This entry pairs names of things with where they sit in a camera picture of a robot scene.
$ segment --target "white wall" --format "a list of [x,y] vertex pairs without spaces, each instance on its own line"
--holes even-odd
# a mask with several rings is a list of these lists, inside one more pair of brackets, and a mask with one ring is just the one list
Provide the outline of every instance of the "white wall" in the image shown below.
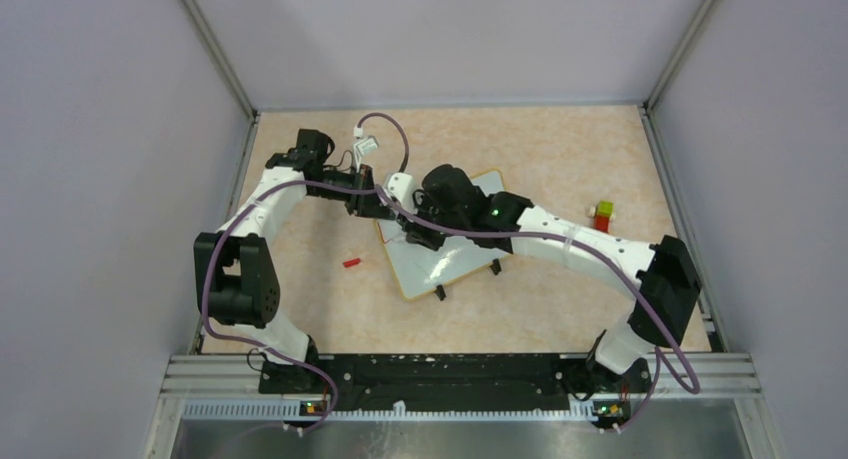
[[642,101],[701,0],[198,0],[258,108]]
[[713,301],[789,457],[844,457],[848,0],[724,0],[660,106]]
[[138,457],[246,120],[177,0],[0,24],[0,455]]

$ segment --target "red and yellow toy block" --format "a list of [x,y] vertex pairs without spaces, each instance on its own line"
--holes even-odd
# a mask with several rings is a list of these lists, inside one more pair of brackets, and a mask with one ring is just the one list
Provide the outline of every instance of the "red and yellow toy block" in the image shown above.
[[592,227],[609,234],[609,223],[615,220],[613,204],[609,201],[600,201],[597,206],[589,208],[588,216],[594,218]]

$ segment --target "small red object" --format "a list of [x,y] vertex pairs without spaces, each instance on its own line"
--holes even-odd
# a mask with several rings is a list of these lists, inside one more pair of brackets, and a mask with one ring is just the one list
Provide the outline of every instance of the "small red object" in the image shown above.
[[595,229],[609,234],[609,217],[595,215]]

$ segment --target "yellow edge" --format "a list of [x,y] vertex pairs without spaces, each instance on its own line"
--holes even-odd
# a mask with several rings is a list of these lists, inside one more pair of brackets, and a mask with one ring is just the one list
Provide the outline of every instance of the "yellow edge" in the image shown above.
[[[482,176],[482,175],[484,175],[484,174],[488,174],[488,173],[490,173],[490,172],[492,172],[492,171],[497,172],[497,173],[498,173],[498,176],[500,176],[500,177],[501,177],[501,184],[503,184],[503,186],[504,186],[504,191],[506,191],[506,190],[507,190],[506,181],[505,181],[505,180],[504,180],[504,178],[503,178],[503,173],[502,173],[502,172],[501,172],[501,170],[500,170],[500,169],[498,169],[497,167],[492,167],[492,168],[486,169],[486,170],[485,170],[485,171],[483,171],[483,172],[480,172],[480,173],[478,173],[478,174],[475,174],[475,175],[471,176],[471,179],[476,179],[476,178],[478,178],[478,177],[480,177],[480,176]],[[381,244],[383,244],[383,241],[380,239],[380,238],[382,237],[382,234],[380,234],[380,224],[377,222],[377,220],[376,220],[376,219],[374,220],[374,231],[377,233],[377,240],[379,240],[379,241],[380,241],[380,243],[381,243]],[[430,289],[429,291],[427,291],[427,292],[425,292],[425,293],[423,293],[423,294],[419,294],[419,295],[417,295],[417,296],[415,296],[415,297],[406,297],[406,296],[403,294],[403,287],[401,287],[401,285],[400,285],[400,279],[398,279],[397,271],[395,271],[395,266],[394,266],[394,264],[392,264],[392,259],[389,257],[389,249],[386,247],[386,244],[383,244],[383,252],[385,252],[385,253],[386,253],[386,259],[389,261],[389,267],[391,267],[391,268],[392,268],[392,276],[394,276],[394,278],[395,278],[395,284],[397,284],[397,286],[398,286],[398,290],[400,291],[400,295],[401,295],[401,297],[403,297],[403,299],[404,299],[405,301],[410,301],[410,302],[411,302],[411,301],[414,301],[414,300],[416,300],[416,299],[421,299],[421,298],[422,298],[422,297],[424,297],[424,296],[429,296],[430,294],[433,294],[434,292],[436,292],[436,288],[433,288],[433,289]],[[458,282],[458,281],[460,281],[460,280],[462,280],[462,279],[465,279],[466,277],[468,277],[468,276],[470,276],[470,275],[472,275],[472,274],[475,274],[475,273],[477,273],[477,272],[480,272],[480,271],[482,271],[482,270],[484,270],[484,269],[488,269],[488,268],[489,268],[489,266],[482,266],[482,267],[478,267],[477,269],[474,269],[473,271],[470,271],[470,272],[468,272],[468,273],[466,273],[466,274],[463,274],[463,275],[461,275],[461,276],[459,276],[459,277],[457,277],[457,278],[454,278],[453,280],[448,281],[448,282],[446,282],[446,283],[444,283],[444,284],[441,284],[441,285],[442,285],[442,286],[449,286],[449,285],[451,285],[451,284],[453,284],[453,283],[455,283],[455,282]]]

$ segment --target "table surface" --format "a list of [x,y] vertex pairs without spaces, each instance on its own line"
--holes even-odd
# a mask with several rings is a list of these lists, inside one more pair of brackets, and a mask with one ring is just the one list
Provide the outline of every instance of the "table surface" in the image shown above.
[[[262,114],[241,200],[258,184],[268,157],[294,146],[300,128],[330,135],[337,150],[328,162],[337,163],[365,112]],[[469,175],[498,168],[507,190],[571,221],[589,225],[586,208],[604,199],[615,204],[612,234],[642,241],[674,234],[635,106],[388,112],[406,130],[407,172],[418,180],[444,163]],[[366,162],[382,182],[400,164],[400,136],[380,118],[369,119],[365,129],[381,146]],[[374,222],[317,198],[295,208],[271,254],[283,291],[280,310],[321,352],[585,352],[603,329],[633,309],[632,299],[592,278],[512,256],[502,261],[497,277],[484,270],[449,285],[444,302],[435,295],[405,301]],[[342,266],[355,257],[361,264]],[[204,352],[249,349],[206,339]],[[697,308],[683,346],[709,350]]]

